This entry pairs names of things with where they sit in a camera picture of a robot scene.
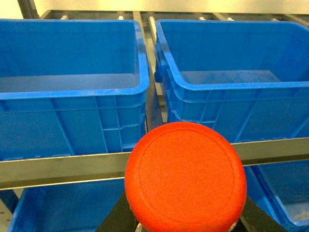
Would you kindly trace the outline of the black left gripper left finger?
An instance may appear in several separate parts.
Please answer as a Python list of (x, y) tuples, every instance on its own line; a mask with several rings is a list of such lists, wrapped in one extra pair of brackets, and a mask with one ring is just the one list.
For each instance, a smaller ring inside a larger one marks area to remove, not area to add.
[(97, 232), (134, 232), (138, 221), (123, 192), (114, 208), (96, 229)]

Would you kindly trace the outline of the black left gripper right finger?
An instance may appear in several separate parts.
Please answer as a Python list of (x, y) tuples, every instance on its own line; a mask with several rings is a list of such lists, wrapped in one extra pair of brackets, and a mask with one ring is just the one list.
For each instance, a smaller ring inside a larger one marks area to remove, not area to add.
[(286, 232), (249, 197), (238, 221), (238, 232)]

